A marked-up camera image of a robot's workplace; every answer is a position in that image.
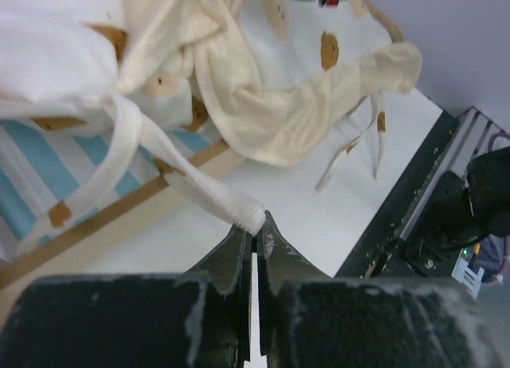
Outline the large bear print cushion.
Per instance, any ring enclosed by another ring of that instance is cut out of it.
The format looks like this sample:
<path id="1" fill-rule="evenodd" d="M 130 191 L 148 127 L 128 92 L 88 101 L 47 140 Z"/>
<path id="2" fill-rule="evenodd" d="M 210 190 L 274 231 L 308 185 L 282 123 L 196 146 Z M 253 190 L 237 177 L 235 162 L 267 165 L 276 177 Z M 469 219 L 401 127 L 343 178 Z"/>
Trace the large bear print cushion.
<path id="1" fill-rule="evenodd" d="M 112 133 L 92 176 L 37 217 L 15 256 L 77 225 L 141 147 L 181 170 L 183 182 L 168 182 L 203 209 L 257 233 L 262 204 L 193 166 L 167 132 L 192 124 L 192 97 L 201 97 L 231 149 L 293 166 L 364 100 L 411 91 L 420 51 L 392 44 L 361 5 L 1 0 L 1 121 L 73 137 Z M 341 45 L 332 65 L 321 58 L 323 31 Z"/>

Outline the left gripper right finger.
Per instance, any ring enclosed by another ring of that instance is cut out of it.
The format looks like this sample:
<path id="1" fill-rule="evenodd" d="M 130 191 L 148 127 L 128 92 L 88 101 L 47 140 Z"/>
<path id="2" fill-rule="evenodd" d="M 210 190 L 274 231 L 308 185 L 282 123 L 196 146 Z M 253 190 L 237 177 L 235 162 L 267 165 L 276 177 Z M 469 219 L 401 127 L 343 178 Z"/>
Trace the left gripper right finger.
<path id="1" fill-rule="evenodd" d="M 332 278 L 257 234 L 260 349 L 271 367 L 502 367 L 468 292 L 450 279 Z"/>

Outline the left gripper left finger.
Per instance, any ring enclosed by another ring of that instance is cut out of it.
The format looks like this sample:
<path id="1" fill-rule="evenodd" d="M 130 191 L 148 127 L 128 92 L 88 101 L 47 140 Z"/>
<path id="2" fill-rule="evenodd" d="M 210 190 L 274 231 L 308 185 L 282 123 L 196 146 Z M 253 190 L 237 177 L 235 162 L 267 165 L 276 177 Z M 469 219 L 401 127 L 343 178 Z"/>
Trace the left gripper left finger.
<path id="1" fill-rule="evenodd" d="M 241 367 L 249 360 L 251 246 L 232 228 L 184 273 L 47 276 L 1 331 L 4 367 Z"/>

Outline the wooden pet bed frame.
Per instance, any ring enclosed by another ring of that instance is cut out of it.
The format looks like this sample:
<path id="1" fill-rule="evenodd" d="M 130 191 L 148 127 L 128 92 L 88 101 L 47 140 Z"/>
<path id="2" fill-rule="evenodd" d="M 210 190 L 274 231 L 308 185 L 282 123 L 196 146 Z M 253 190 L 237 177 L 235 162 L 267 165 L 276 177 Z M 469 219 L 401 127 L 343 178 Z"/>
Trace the wooden pet bed frame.
<path id="1" fill-rule="evenodd" d="M 369 0 L 362 1 L 362 13 L 364 16 L 371 15 L 373 20 L 376 20 L 378 24 L 384 27 L 387 31 L 387 35 L 390 37 L 392 44 L 404 42 L 402 31 L 397 25 L 395 25 L 385 14 L 378 10 Z M 321 58 L 325 60 L 324 65 L 332 65 L 333 60 L 339 59 L 341 53 L 341 45 L 338 40 L 333 39 L 332 33 L 323 31 L 321 36 Z M 328 168 L 324 171 L 324 175 L 318 181 L 316 185 L 316 191 L 321 192 L 324 190 L 326 185 L 331 181 L 334 173 L 339 169 L 340 163 L 347 157 L 349 153 L 355 148 L 361 138 L 368 132 L 375 124 L 377 124 L 377 132 L 379 136 L 378 144 L 378 159 L 375 164 L 375 178 L 379 177 L 379 167 L 381 158 L 384 153 L 384 147 L 386 143 L 386 118 L 384 113 L 383 98 L 376 95 L 371 96 L 372 104 L 372 119 L 367 129 L 362 134 L 355 137 L 352 141 L 347 143 L 345 147 L 341 147 L 335 157 L 331 160 Z M 204 105 L 201 97 L 193 96 L 191 108 L 193 112 L 193 122 L 189 127 L 185 127 L 184 134 L 196 135 L 197 138 L 200 135 L 203 137 L 206 132 L 210 129 L 212 134 L 218 137 L 219 132 L 217 129 L 213 130 L 213 121 L 209 117 L 208 108 Z M 228 172 L 236 169 L 241 163 L 245 161 L 245 158 L 230 149 L 227 143 L 221 139 L 212 143 L 207 148 L 203 148 L 201 151 L 194 153 L 190 156 L 188 161 L 193 166 L 198 167 L 201 171 L 210 171 L 216 176 L 226 175 Z M 185 198 L 176 190 L 175 186 L 169 186 L 168 181 L 183 182 L 184 174 L 181 170 L 176 167 L 170 167 L 167 163 L 159 159 L 153 159 L 149 163 L 153 166 L 157 166 L 159 175 L 157 178 L 141 186 L 139 189 L 134 190 L 125 197 L 113 202 L 111 205 L 104 207 L 101 211 L 94 213 L 93 216 L 87 217 L 79 224 L 67 229 L 62 234 L 54 238 L 53 241 L 41 246 L 36 251 L 31 251 L 21 259 L 17 259 L 12 264 L 1 269 L 1 292 L 14 290 L 13 287 L 16 284 L 20 285 L 22 280 L 27 280 L 29 275 L 32 274 L 38 268 L 41 268 L 44 264 L 48 264 L 54 258 L 58 258 L 59 255 L 65 254 L 68 250 L 82 241 L 87 239 L 99 239 L 97 232 L 102 231 L 101 229 L 105 226 L 110 226 L 113 231 L 113 225 L 111 223 L 118 221 L 119 218 L 125 216 L 131 211 L 134 214 L 137 206 L 147 206 L 149 211 L 154 211 L 155 214 L 148 214 L 149 218 L 142 223 L 143 226 L 149 225 L 149 222 L 155 220 L 156 214 L 165 214 L 171 212 L 176 207 L 180 206 L 185 202 Z M 135 220 L 141 219 L 142 214 L 137 217 L 138 214 L 134 214 Z M 84 266 L 86 261 L 90 262 L 95 258 L 93 256 L 92 249 L 99 249 L 95 251 L 96 256 L 99 255 L 100 251 L 105 251 L 107 246 L 85 246 L 84 256 L 82 260 L 77 262 L 70 262 L 71 267 L 77 272 L 78 268 Z"/>

